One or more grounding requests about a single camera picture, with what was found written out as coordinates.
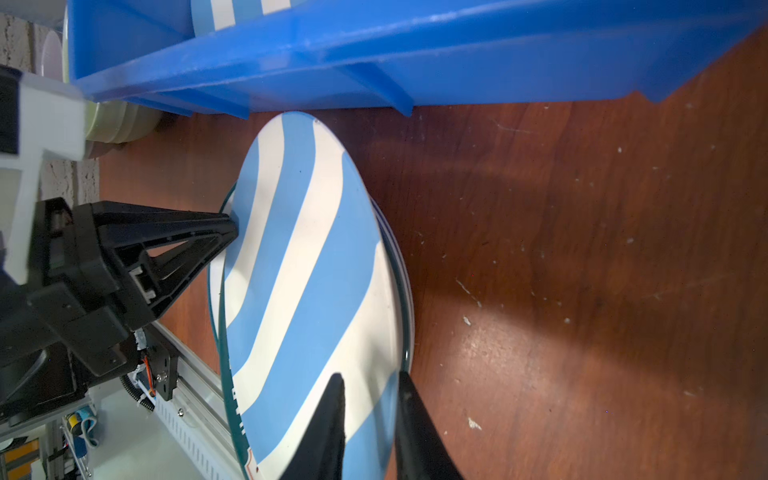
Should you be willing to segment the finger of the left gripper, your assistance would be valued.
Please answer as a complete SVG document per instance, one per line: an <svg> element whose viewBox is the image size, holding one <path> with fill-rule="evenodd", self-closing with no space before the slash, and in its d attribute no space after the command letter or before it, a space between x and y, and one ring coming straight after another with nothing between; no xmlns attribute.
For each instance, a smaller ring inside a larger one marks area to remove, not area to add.
<svg viewBox="0 0 768 480"><path fill-rule="evenodd" d="M128 330L160 319L238 236L223 213L110 201L91 208L101 253L118 285L110 301Z"/></svg>

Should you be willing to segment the green rim lettered plate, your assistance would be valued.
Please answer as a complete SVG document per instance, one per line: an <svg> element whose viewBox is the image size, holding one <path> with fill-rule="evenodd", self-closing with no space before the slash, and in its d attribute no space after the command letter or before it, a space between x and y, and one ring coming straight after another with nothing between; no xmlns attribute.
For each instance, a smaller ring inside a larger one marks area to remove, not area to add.
<svg viewBox="0 0 768 480"><path fill-rule="evenodd" d="M330 377L345 387L345 479L383 479L395 441L398 375L411 367L414 314L399 246L377 206L357 240L341 242L312 275L260 397L245 412L230 367L241 345L214 327L224 405L248 479L277 479L296 453Z"/></svg>

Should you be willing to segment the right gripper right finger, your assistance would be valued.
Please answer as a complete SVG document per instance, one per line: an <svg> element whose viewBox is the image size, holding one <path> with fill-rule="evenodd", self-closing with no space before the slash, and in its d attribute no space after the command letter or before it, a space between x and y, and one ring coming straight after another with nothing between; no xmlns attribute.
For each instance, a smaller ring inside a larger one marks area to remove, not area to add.
<svg viewBox="0 0 768 480"><path fill-rule="evenodd" d="M463 479L410 375L398 376L395 456L398 479Z"/></svg>

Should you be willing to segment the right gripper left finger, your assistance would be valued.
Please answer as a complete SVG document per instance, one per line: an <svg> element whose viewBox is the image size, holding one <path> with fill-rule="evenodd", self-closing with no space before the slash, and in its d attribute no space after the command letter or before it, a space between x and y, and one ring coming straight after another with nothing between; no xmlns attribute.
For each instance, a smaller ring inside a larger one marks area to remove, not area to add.
<svg viewBox="0 0 768 480"><path fill-rule="evenodd" d="M339 480L346 446L345 384L334 373L318 402L299 446L281 476L289 479Z"/></svg>

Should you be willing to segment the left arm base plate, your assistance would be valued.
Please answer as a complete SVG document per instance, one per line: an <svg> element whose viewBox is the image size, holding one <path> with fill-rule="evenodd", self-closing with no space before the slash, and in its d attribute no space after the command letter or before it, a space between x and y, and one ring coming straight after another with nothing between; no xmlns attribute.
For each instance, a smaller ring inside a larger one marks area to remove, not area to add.
<svg viewBox="0 0 768 480"><path fill-rule="evenodd" d="M173 398L178 381L180 352L161 325L150 323L135 333L147 386L164 401Z"/></svg>

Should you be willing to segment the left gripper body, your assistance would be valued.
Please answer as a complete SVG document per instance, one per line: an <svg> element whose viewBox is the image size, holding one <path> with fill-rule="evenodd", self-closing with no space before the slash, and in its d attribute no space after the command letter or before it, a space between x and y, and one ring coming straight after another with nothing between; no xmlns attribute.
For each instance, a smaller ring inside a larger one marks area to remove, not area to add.
<svg viewBox="0 0 768 480"><path fill-rule="evenodd" d="M28 280L1 274L2 413L52 410L140 364L134 333L150 315L116 254L149 225L145 206L36 204Z"/></svg>

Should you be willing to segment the blue striped plate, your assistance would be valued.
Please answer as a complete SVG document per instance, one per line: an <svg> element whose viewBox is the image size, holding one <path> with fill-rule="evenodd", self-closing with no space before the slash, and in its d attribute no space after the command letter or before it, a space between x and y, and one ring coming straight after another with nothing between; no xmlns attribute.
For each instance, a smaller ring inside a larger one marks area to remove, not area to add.
<svg viewBox="0 0 768 480"><path fill-rule="evenodd" d="M190 8L195 35L204 36L291 9L306 0L191 0Z"/></svg>
<svg viewBox="0 0 768 480"><path fill-rule="evenodd" d="M208 274L213 326L241 339L230 367L238 412L260 397L309 305L313 273L332 255L350 257L341 242L357 240L373 206L349 153L317 118L283 113L258 133L222 207L238 236Z"/></svg>

